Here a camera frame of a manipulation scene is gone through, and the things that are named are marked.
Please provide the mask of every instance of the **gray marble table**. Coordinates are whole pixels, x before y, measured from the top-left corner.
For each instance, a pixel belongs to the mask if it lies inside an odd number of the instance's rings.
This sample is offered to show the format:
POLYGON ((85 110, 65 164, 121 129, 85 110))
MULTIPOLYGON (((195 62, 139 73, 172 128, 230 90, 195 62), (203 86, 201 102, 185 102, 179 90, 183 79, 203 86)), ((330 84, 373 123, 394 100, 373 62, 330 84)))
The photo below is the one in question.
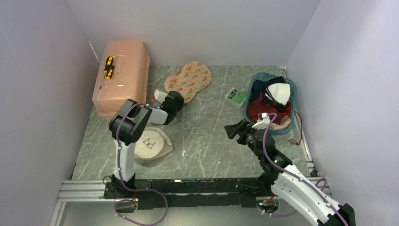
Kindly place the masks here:
MULTIPOLYGON (((151 66, 148 96, 155 89, 163 90, 164 80, 178 66, 151 66)), ((224 96, 235 87, 247 92, 251 78, 258 72, 278 74, 277 66, 210 66, 212 83, 184 106, 175 120, 161 126, 171 139, 174 150, 153 161, 134 159, 136 178, 232 178, 258 177, 263 170, 251 150, 230 140, 225 125, 239 122, 242 109, 225 103, 224 96)), ((276 147, 289 157, 304 175, 309 175, 302 146, 288 140, 299 139, 293 129, 284 135, 273 136, 276 147)), ((108 121, 93 107, 86 134, 76 161, 73 180, 99 180, 111 175, 115 166, 115 147, 108 130, 108 121)))

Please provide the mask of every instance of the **beige fabric with orange print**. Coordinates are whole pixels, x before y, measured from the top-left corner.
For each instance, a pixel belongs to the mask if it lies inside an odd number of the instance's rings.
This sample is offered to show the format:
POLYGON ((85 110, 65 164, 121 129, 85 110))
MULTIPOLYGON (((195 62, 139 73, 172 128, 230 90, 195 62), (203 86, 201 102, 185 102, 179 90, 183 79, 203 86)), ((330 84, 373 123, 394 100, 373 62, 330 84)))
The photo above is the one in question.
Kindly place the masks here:
POLYGON ((200 62, 191 61, 169 76, 164 86, 167 93, 177 91, 184 97, 184 103, 188 103, 211 81, 212 74, 209 68, 200 62))

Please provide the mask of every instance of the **screwdriver handle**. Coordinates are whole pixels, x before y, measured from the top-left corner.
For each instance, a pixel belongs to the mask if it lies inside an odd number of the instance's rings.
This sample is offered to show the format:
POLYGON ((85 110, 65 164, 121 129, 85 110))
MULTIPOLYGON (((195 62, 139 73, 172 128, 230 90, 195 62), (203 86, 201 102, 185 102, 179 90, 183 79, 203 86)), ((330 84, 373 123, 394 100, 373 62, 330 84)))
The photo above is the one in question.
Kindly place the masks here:
POLYGON ((111 65, 110 69, 108 70, 108 73, 106 75, 106 79, 111 79, 113 75, 113 70, 115 69, 115 66, 111 65))
POLYGON ((113 57, 112 57, 112 56, 109 56, 109 57, 107 58, 107 60, 105 61, 105 69, 104 69, 104 71, 109 71, 109 69, 110 69, 111 66, 112 66, 112 63, 113 63, 113 57))

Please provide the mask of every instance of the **blue plastic basket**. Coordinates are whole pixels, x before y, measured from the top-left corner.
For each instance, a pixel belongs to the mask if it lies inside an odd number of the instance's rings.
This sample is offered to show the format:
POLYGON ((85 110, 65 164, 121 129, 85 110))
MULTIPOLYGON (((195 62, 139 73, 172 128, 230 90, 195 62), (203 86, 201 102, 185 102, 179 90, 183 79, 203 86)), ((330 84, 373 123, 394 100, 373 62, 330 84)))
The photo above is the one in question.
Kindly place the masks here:
MULTIPOLYGON (((256 80, 268 81, 268 80, 274 79, 274 78, 277 78, 277 76, 273 75, 273 74, 269 74, 269 73, 264 73, 264 72, 258 73, 258 74, 254 75, 252 77, 251 85, 249 86, 249 89, 248 89, 247 99, 245 101, 244 110, 243 110, 244 119, 246 121, 251 122, 251 123, 255 123, 256 122, 256 121, 251 121, 248 118, 248 116, 247 116, 247 108, 248 108, 248 105, 249 105, 249 97, 251 96, 251 92, 252 92, 252 85, 254 84, 254 82, 256 80)), ((291 99, 289 101, 290 104, 291 104, 291 109, 295 109, 295 104, 296 104, 296 85, 291 80, 289 80, 287 78, 284 78, 284 80, 289 84, 289 86, 291 88, 291 99)), ((269 133, 273 134, 273 135, 279 135, 279 134, 288 133, 292 129, 292 127, 294 126, 294 116, 295 116, 294 114, 295 114, 295 112, 293 112, 293 111, 289 112, 289 118, 291 119, 291 123, 285 129, 282 129, 282 130, 272 130, 271 129, 271 130, 269 130, 269 133)))

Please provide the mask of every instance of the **metal frame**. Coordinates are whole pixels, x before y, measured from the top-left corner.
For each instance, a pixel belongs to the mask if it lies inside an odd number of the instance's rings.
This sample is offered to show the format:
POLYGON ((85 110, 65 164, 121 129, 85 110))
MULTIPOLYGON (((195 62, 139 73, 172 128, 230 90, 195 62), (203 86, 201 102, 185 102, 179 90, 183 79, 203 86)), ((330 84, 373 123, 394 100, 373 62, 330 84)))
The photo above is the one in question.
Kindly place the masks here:
MULTIPOLYGON (((281 76, 286 78, 286 66, 279 66, 281 76)), ((302 133, 302 149, 303 153, 306 158, 307 166, 308 166, 308 171, 311 172, 313 169, 315 169, 313 160, 311 158, 311 153, 309 151, 309 147, 306 142, 306 137, 303 132, 303 130, 300 130, 300 127, 298 125, 299 117, 295 115, 295 126, 296 128, 301 131, 302 133)), ((319 180, 319 177, 312 177, 308 178, 313 184, 316 184, 316 182, 319 180)), ((56 206, 53 212, 53 216, 50 221, 50 226, 59 226, 61 223, 61 219, 65 210, 65 206, 67 202, 117 202, 120 201, 121 199, 105 199, 104 198, 104 190, 105 190, 105 184, 101 180, 66 180, 62 183, 60 192, 58 194, 58 198, 56 201, 56 206)), ((329 186, 327 186, 323 192, 332 197, 331 191, 329 189, 329 186)), ((264 197, 264 196, 258 196, 256 197, 256 200, 264 200, 268 199, 269 197, 264 197)))

